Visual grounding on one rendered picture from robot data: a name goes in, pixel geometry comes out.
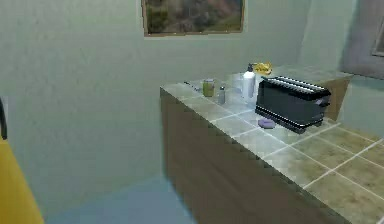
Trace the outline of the black toaster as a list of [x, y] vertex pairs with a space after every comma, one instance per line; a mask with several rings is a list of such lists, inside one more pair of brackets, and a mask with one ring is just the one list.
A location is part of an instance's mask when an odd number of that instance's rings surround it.
[[255, 112], [277, 124], [303, 134], [319, 127], [330, 105], [327, 88], [285, 76], [263, 78], [258, 86]]

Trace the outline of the purple sponge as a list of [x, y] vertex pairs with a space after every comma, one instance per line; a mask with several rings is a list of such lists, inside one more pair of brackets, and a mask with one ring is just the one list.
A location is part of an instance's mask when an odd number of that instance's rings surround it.
[[276, 126], [276, 123], [271, 119], [262, 118], [258, 120], [258, 125], [264, 129], [273, 129]]

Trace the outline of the green glass jar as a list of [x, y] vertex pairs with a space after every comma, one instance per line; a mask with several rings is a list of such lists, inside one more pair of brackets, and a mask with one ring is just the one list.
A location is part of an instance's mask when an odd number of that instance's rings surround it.
[[214, 95], [214, 80], [205, 79], [203, 81], [203, 95], [205, 97], [212, 97]]

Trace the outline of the clear glass cup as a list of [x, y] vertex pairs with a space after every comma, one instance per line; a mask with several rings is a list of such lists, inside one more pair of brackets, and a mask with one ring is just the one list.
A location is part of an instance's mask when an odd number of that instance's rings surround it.
[[237, 73], [232, 75], [232, 87], [238, 92], [242, 93], [243, 88], [243, 74]]

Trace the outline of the framed landscape picture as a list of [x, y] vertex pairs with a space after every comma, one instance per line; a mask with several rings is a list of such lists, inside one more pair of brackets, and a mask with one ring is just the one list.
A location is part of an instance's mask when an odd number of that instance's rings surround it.
[[245, 0], [140, 0], [145, 37], [241, 33]]

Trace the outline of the small dark utensil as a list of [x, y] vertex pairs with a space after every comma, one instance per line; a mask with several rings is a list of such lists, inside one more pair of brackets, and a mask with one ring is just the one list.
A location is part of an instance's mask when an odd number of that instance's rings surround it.
[[184, 81], [184, 84], [188, 85], [189, 87], [191, 87], [192, 89], [194, 89], [197, 92], [201, 92], [202, 91], [201, 87], [197, 87], [197, 86], [191, 84], [190, 82]]

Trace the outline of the yellow bananas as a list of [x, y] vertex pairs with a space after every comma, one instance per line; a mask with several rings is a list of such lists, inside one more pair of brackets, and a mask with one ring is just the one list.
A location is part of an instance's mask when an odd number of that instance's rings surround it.
[[258, 62], [252, 64], [253, 71], [261, 75], [270, 75], [272, 73], [272, 64], [270, 62]]

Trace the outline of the tiled kitchen counter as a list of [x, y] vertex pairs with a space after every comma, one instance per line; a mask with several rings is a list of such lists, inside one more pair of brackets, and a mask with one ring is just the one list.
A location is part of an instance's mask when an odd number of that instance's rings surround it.
[[319, 127], [258, 126], [232, 87], [219, 104], [184, 83], [160, 89], [164, 172], [197, 224], [384, 224], [384, 136], [336, 118], [352, 74], [281, 66], [329, 88]]

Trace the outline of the white spray bottle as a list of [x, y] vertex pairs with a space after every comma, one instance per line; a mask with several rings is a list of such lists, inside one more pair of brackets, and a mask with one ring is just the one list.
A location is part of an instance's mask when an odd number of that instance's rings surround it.
[[248, 100], [253, 97], [255, 81], [253, 65], [249, 63], [246, 72], [243, 74], [242, 96], [244, 99]]

